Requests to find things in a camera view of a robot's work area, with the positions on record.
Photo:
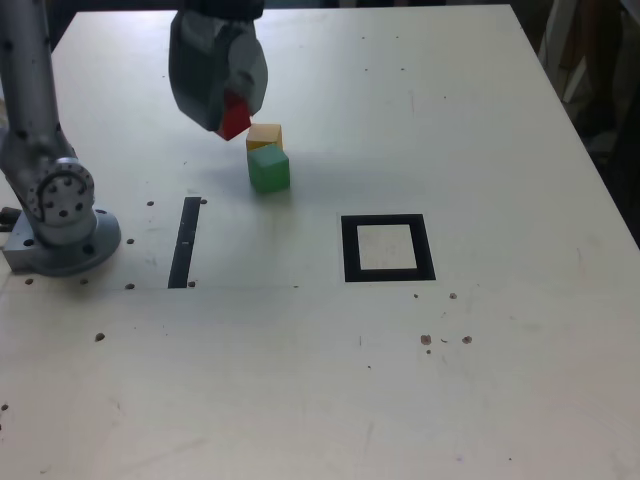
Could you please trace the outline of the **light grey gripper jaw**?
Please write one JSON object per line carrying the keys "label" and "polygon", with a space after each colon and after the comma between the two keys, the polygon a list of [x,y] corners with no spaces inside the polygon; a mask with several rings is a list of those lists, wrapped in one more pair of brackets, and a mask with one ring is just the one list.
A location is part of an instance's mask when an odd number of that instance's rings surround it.
{"label": "light grey gripper jaw", "polygon": [[253,23],[241,24],[241,32],[231,42],[228,52],[228,88],[247,104],[250,115],[263,105],[268,67]]}

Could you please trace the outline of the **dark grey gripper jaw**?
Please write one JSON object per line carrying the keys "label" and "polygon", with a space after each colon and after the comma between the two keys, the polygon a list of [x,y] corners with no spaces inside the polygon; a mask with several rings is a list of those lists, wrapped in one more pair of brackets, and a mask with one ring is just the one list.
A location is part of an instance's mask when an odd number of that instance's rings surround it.
{"label": "dark grey gripper jaw", "polygon": [[229,74],[229,26],[192,10],[171,23],[169,79],[179,110],[207,131],[220,128]]}

